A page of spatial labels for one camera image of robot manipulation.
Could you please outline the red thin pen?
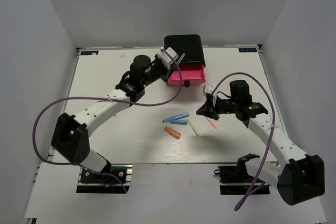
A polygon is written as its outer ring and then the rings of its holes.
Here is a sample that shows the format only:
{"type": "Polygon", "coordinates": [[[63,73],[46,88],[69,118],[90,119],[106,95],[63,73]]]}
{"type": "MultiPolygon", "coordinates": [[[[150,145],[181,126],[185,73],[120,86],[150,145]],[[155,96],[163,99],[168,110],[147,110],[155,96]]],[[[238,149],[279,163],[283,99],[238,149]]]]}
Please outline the red thin pen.
{"type": "Polygon", "coordinates": [[[210,125],[215,129],[217,130],[217,126],[216,124],[210,119],[210,118],[206,118],[208,120],[208,122],[210,123],[210,125]]]}

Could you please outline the blue thin pen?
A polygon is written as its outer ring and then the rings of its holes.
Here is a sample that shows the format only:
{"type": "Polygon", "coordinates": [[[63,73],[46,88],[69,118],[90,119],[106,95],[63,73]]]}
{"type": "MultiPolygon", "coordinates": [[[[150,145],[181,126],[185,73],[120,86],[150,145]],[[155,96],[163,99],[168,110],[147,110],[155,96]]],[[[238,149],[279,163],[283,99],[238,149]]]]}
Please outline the blue thin pen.
{"type": "Polygon", "coordinates": [[[178,58],[178,60],[176,61],[177,65],[179,65],[179,64],[182,62],[182,60],[184,59],[184,57],[185,57],[185,54],[182,54],[182,55],[178,58]]]}

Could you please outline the yellow thin pen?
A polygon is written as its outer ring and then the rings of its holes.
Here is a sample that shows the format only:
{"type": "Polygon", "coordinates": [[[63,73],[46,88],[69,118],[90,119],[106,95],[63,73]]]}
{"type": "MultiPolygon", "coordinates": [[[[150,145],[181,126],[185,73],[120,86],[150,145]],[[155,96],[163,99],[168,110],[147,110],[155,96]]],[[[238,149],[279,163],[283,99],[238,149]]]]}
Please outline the yellow thin pen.
{"type": "Polygon", "coordinates": [[[194,132],[194,134],[196,135],[197,139],[199,140],[199,142],[201,143],[202,146],[204,146],[204,142],[200,136],[200,134],[198,133],[198,131],[196,130],[194,124],[191,122],[191,120],[187,120],[189,126],[191,127],[192,131],[194,132]]]}

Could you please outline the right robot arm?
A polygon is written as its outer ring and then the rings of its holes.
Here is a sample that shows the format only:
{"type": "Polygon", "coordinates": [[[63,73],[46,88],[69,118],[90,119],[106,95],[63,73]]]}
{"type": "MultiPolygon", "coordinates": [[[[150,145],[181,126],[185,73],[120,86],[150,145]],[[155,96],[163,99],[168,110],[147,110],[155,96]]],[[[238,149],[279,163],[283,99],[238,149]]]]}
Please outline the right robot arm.
{"type": "Polygon", "coordinates": [[[324,162],[318,155],[309,155],[298,147],[272,122],[267,109],[253,102],[245,80],[232,81],[231,96],[221,99],[215,87],[206,84],[203,94],[206,102],[197,110],[198,115],[218,120],[221,114],[234,114],[238,120],[269,147],[278,165],[261,163],[257,154],[248,154],[237,161],[237,175],[247,182],[253,177],[275,187],[290,206],[322,196],[325,193],[324,162]]]}

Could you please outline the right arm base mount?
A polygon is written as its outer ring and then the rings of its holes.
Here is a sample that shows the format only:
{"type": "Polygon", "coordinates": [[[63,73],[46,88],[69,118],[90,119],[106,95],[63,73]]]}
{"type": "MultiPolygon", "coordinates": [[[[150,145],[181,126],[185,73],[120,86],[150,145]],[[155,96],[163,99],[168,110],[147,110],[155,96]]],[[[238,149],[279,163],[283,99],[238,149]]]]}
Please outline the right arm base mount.
{"type": "Polygon", "coordinates": [[[247,174],[246,163],[251,159],[260,158],[257,154],[240,157],[235,164],[218,166],[214,175],[219,178],[220,194],[223,196],[244,195],[253,177],[247,174]]]}

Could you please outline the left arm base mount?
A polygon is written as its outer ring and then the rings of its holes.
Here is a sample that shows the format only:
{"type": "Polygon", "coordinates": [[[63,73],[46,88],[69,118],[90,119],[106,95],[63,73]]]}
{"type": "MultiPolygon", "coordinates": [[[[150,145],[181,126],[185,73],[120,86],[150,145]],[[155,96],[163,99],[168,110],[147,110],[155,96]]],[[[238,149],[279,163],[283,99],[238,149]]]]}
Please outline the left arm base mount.
{"type": "Polygon", "coordinates": [[[131,185],[132,164],[112,165],[110,175],[97,175],[86,168],[80,170],[76,193],[78,194],[126,194],[131,185]]]}

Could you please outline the pink drawer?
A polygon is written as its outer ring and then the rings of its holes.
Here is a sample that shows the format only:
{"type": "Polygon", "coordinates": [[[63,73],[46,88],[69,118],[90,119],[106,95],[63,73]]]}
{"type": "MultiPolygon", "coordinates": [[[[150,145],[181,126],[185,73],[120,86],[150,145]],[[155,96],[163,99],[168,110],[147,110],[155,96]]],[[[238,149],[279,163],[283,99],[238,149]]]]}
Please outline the pink drawer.
{"type": "MultiPolygon", "coordinates": [[[[205,77],[205,67],[200,62],[192,63],[180,63],[179,68],[182,74],[183,86],[189,87],[190,85],[203,84],[206,81],[205,77]]],[[[180,75],[177,70],[175,70],[168,81],[168,85],[178,86],[180,85],[180,75]]]]}

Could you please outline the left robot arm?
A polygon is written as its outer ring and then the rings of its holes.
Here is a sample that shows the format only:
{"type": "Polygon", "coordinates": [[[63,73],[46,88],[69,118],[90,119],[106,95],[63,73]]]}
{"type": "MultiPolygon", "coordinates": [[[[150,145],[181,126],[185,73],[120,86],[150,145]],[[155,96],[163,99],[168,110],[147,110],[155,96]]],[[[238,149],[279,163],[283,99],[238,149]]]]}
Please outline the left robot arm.
{"type": "Polygon", "coordinates": [[[136,56],[129,71],[105,98],[97,98],[95,104],[83,111],[63,113],[58,118],[52,147],[70,164],[92,171],[98,181],[108,180],[111,164],[91,149],[90,135],[111,117],[137,103],[144,96],[145,87],[159,79],[168,81],[177,69],[177,59],[178,54],[171,48],[158,52],[153,60],[146,55],[136,56]]]}

